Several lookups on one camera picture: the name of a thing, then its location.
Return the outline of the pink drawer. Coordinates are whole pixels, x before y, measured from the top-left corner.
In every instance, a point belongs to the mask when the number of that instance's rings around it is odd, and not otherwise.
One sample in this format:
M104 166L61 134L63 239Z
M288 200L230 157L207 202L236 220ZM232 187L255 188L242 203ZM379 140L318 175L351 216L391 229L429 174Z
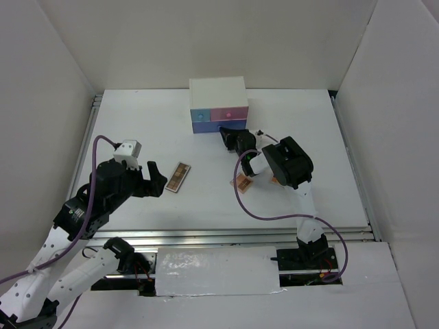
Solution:
M248 106L210 109L211 121L246 120L247 117Z

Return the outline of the long brown eyeshadow palette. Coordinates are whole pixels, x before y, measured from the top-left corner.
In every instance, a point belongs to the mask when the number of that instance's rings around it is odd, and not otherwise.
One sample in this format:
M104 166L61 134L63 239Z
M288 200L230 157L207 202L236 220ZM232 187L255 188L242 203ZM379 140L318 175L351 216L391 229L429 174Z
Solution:
M183 162L179 162L174 172L172 173L165 189L167 191L177 193L182 186L188 172L190 171L191 166L189 164L185 164Z

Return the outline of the purple bottom drawer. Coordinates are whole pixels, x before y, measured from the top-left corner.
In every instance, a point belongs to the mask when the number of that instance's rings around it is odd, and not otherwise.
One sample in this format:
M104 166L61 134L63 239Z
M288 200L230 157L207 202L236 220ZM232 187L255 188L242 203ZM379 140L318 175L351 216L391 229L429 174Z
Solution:
M218 132L221 127L234 130L243 130L246 128L247 120L229 120L229 121L200 121L192 123L194 134Z

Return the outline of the light blue small drawer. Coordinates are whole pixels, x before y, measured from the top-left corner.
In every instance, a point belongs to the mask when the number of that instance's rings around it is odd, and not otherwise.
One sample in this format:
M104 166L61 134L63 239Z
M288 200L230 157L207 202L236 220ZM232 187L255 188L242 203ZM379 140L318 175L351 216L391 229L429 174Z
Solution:
M190 115L193 123L211 120L211 111L209 109L190 109Z

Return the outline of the square peach eyeshadow palette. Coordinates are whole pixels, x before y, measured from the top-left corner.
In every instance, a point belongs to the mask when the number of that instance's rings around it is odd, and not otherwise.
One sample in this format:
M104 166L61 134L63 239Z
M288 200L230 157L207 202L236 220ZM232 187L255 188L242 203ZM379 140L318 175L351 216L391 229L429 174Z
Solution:
M242 172L239 172L236 176L237 190L244 194L253 184L253 180L248 176L244 175Z

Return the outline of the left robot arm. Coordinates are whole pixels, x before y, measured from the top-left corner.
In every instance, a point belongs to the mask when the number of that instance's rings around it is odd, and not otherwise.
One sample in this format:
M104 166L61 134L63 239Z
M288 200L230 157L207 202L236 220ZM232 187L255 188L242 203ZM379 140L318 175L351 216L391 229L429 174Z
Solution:
M63 310L104 276L150 273L150 261L118 236L107 240L78 268L64 272L130 197L161 196L167 178L155 162L147 162L147 168L150 177L146 180L141 169L131 169L126 161L110 159L94 167L88 184L63 204L28 269L14 275L16 282L1 296L4 328L53 328Z

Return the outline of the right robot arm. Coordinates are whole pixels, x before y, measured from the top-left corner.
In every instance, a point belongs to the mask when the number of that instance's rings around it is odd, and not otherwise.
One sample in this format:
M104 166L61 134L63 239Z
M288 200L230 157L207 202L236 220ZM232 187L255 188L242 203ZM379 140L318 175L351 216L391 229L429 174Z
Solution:
M291 136L274 141L273 144L266 145L259 151L257 135L250 130L221 127L219 132L227 150L235 151L239 156L233 172L233 188L241 209L259 221L295 219L299 262L303 267L314 268L329 250L322 227L326 226L334 233L337 233L337 230L327 221L316 217L311 193L314 165L309 155ZM261 217L251 213L239 196L238 169L242 169L247 178L253 178L270 169L278 184L296 196L299 212L277 217Z

